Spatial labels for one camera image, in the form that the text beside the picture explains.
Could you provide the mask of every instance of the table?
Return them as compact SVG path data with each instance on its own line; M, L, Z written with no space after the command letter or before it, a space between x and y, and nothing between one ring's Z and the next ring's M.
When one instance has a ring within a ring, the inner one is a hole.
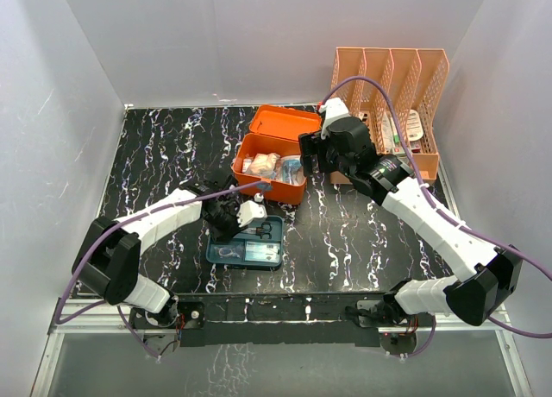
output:
M295 107L313 111L313 106ZM164 198L192 177L230 166L257 107L129 110L100 213L125 216ZM445 203L439 181L432 188ZM203 221L156 243L140 272L175 293L382 292L404 278L450 270L412 229L352 186L315 173L299 206L268 202L285 221L282 266L273 271L217 268L205 259ZM88 296L85 288L77 297Z

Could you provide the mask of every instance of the scissors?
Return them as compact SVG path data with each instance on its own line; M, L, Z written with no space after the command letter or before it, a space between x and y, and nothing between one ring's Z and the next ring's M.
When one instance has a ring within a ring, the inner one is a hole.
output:
M262 222L260 224L260 227L250 227L248 229L243 230L241 233L247 233L249 235L256 235L260 239L263 238L263 236L267 236L267 239L272 239L272 233L273 226L270 224L270 222Z

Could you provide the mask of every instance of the open orange container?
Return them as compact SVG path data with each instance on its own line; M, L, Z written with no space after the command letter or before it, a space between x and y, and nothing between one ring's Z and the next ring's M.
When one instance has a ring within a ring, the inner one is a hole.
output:
M298 205L303 200L306 181L300 186L282 183L281 181L262 179L254 175L242 173L243 160L254 158L257 154L276 153L281 157L301 155L299 135L314 132L320 129L320 117L313 112L281 108L278 106L262 105L255 114L250 134L246 134L241 143L238 155L235 158L232 170L238 184L253 183L263 180L270 183L272 190L265 192L265 199ZM254 196L257 187L246 188L243 194Z

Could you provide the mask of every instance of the blue tray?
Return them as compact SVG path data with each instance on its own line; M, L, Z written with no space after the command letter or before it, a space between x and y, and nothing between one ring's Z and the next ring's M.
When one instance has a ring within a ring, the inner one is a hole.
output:
M238 233L228 243L215 243L209 237L207 261L216 265L231 265L237 268L275 269L282 264L284 220L278 216L268 216L254 220L248 229L260 227L263 222L272 226L270 239L262 239L249 233Z

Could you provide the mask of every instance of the white plastic part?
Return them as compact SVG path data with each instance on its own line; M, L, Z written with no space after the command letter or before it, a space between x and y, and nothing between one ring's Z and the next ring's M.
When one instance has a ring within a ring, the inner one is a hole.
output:
M238 211L238 224L244 227L253 222L256 218L267 218L267 209L264 205L258 205L253 200L241 203Z
M409 315L420 312L452 313L443 289L457 281L455 276L432 280L411 280L398 290L395 300Z
M164 199L154 205L150 205L143 210L126 217L119 217L116 221L121 222L129 217L142 214L144 211L151 211L160 205L174 204L179 201L185 201L196 198L193 192L177 189ZM140 255L142 255L150 246L169 233L174 232L178 227L188 223L195 222L201 217L201 201L191 203L185 206L177 206L164 211L159 211L153 215L148 215L141 220L127 224L122 228L128 233L137 233L141 240Z
M328 127L338 119L348 117L348 108L340 98L332 98L326 101L326 104L320 107L319 112L324 114L324 123L320 136L323 140L328 136Z
M488 264L497 253L494 246L455 228L425 200L417 181L411 177L397 185L397 192L389 192L382 207L404 220L418 235L436 250L460 281L476 274L475 266ZM446 207L440 210L456 218Z
M169 298L169 292L164 287L139 274L135 288L124 302L151 313L159 313Z

